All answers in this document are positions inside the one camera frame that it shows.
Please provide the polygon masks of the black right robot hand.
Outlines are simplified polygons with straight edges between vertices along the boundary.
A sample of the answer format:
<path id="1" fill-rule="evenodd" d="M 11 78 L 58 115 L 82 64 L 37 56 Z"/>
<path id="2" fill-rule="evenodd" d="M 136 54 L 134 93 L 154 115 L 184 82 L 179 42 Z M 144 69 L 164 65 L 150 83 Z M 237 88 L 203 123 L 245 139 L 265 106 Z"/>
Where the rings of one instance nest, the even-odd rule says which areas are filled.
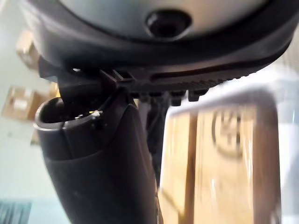
<path id="1" fill-rule="evenodd" d="M 296 0 L 23 0 L 39 75 L 45 166 L 73 224 L 156 224 L 155 173 L 135 98 L 174 106 L 278 59 Z"/>

